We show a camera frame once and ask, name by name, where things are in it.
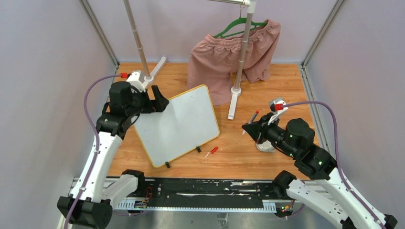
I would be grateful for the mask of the white red marker pen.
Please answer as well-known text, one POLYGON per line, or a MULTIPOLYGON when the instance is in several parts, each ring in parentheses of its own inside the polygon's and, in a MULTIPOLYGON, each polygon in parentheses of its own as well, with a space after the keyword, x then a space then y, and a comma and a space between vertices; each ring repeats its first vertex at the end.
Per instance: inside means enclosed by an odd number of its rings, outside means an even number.
POLYGON ((256 117, 257 117, 257 115, 258 115, 258 113, 259 113, 258 110, 256 110, 256 111, 254 112, 252 118, 251 118, 250 121, 248 122, 249 124, 252 123, 252 122, 254 122, 254 120, 256 119, 256 117))

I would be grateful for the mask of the yellow framed whiteboard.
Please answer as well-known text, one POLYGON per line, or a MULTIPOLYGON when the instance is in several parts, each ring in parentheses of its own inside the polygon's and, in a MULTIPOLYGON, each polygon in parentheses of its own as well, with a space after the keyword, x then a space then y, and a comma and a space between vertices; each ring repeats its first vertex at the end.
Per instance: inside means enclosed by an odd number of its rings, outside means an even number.
POLYGON ((171 98, 162 113, 142 114, 134 128, 154 167, 165 166, 220 134, 204 84, 171 98))

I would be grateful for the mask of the red marker cap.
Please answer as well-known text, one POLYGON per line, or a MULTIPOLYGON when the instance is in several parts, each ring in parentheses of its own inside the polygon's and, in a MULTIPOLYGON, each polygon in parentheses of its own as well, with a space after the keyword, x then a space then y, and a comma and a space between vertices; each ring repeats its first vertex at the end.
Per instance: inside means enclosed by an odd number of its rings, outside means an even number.
POLYGON ((211 153, 211 154, 214 154, 217 150, 218 150, 218 147, 215 147, 215 148, 213 148, 213 149, 210 151, 210 153, 211 153))

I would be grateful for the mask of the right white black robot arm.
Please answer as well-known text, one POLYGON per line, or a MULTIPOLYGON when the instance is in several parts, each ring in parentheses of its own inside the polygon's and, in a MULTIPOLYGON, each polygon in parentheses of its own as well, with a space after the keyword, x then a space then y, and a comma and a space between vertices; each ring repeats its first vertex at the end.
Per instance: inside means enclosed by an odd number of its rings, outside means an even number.
POLYGON ((283 170, 273 180, 273 194, 302 202, 322 215, 337 229, 393 229, 397 219, 373 207, 339 174, 337 161, 325 149, 313 143, 315 132, 303 119, 292 119, 285 129, 278 123, 246 123, 242 128, 257 143, 269 141, 277 150, 291 157, 295 167, 331 196, 328 199, 309 188, 293 174, 283 170))

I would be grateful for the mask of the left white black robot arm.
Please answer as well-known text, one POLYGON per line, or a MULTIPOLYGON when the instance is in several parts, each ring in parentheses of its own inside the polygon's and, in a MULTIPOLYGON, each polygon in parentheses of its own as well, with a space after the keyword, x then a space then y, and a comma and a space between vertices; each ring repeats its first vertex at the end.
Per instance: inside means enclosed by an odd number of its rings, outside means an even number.
POLYGON ((129 194, 135 197, 145 194, 145 176, 141 171, 127 169, 108 188, 104 183, 129 128, 141 114, 162 113, 169 105, 169 100, 157 85, 152 85, 151 89, 154 99, 150 99, 142 85, 125 81, 111 85, 109 101, 105 103, 101 116, 96 122, 90 122, 95 136, 82 174, 68 196, 59 197, 57 202, 57 208, 65 217, 64 228, 81 225, 104 229, 114 208, 129 194))

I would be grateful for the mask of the grey whiteboard eraser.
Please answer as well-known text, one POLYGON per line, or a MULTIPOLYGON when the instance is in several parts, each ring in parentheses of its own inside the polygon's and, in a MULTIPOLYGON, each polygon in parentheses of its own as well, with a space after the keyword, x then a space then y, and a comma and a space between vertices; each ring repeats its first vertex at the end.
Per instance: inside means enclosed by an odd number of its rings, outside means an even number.
POLYGON ((274 153, 276 150, 269 141, 256 144, 256 148, 261 152, 274 153))

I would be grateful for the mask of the pink shorts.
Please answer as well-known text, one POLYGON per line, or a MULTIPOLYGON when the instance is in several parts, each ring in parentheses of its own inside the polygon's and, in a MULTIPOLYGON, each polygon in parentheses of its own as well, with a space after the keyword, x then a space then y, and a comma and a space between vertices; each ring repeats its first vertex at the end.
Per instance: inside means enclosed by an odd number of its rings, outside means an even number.
MULTIPOLYGON (((266 21, 266 26, 249 33, 241 77, 243 81, 255 83, 270 78, 269 67, 279 41, 281 25, 276 21, 266 21)), ((234 85, 231 73, 237 72, 242 40, 241 36, 221 39, 208 34, 191 51, 187 87, 192 89, 204 84, 209 89, 213 105, 229 103, 234 85)))

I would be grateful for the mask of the green clothes hanger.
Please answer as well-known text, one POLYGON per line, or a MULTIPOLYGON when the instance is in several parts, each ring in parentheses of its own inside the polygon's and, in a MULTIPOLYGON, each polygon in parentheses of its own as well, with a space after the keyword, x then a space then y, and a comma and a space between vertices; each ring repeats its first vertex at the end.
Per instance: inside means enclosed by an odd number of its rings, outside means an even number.
POLYGON ((252 31, 267 24, 267 21, 254 21, 254 13, 247 12, 246 16, 242 17, 242 15, 239 15, 239 18, 230 22, 221 32, 213 35, 213 37, 225 39, 244 34, 245 28, 248 28, 248 31, 252 31))

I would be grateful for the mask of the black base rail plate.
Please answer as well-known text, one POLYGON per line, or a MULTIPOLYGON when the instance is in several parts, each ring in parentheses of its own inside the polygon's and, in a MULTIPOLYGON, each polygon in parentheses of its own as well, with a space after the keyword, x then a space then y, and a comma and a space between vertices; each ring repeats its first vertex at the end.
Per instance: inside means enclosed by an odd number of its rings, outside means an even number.
POLYGON ((274 187, 271 180, 148 177, 142 191, 114 208, 131 215, 153 211, 269 213, 290 217, 302 204, 274 187))

